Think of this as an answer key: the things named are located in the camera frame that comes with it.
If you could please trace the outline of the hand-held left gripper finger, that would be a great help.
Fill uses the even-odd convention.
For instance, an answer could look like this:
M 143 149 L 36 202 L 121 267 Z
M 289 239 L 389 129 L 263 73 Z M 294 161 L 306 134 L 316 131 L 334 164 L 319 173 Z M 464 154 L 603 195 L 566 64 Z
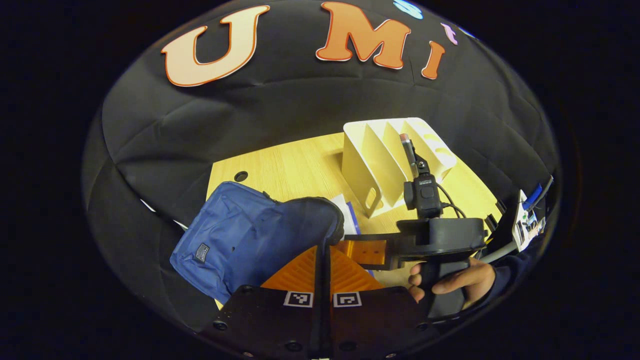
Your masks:
M 441 336 L 405 287 L 383 287 L 334 246 L 330 265 L 332 359 L 407 360 Z
M 199 337 L 236 360 L 309 360 L 320 349 L 323 249 L 304 251 L 262 285 L 241 285 Z

